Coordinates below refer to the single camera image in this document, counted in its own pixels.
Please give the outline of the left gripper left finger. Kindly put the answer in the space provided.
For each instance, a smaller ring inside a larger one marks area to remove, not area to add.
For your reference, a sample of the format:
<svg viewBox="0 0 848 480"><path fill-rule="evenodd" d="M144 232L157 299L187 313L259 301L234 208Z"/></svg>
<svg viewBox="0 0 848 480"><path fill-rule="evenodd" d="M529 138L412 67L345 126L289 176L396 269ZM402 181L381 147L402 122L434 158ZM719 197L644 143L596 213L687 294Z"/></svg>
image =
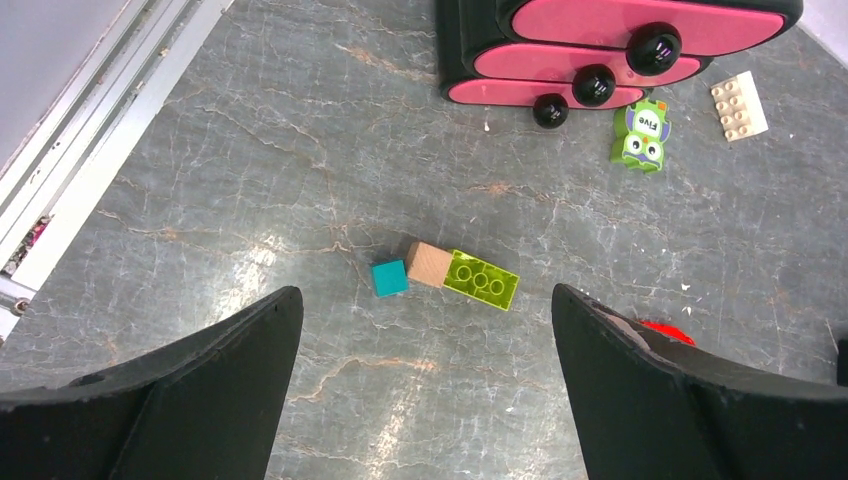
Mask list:
<svg viewBox="0 0 848 480"><path fill-rule="evenodd" d="M288 286L64 386L3 393L2 477L263 478L303 318Z"/></svg>

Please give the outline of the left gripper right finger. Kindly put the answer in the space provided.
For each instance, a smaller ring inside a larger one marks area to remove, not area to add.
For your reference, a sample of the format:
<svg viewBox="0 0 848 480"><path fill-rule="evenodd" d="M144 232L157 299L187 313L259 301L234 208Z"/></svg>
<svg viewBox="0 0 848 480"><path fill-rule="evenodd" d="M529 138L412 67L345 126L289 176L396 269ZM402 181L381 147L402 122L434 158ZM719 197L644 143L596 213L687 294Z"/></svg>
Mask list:
<svg viewBox="0 0 848 480"><path fill-rule="evenodd" d="M566 285L552 326L592 479L843 479L847 390L671 338Z"/></svg>

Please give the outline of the black pink drawer organizer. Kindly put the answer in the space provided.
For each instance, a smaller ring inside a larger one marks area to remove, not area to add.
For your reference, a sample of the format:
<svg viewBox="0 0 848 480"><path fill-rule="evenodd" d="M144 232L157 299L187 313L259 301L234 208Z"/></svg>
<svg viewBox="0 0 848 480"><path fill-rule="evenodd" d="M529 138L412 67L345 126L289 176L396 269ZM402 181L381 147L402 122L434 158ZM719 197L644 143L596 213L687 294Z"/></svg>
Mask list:
<svg viewBox="0 0 848 480"><path fill-rule="evenodd" d="M615 110L767 43L802 2L440 0L439 90L450 102L528 108L547 129L574 110Z"/></svg>

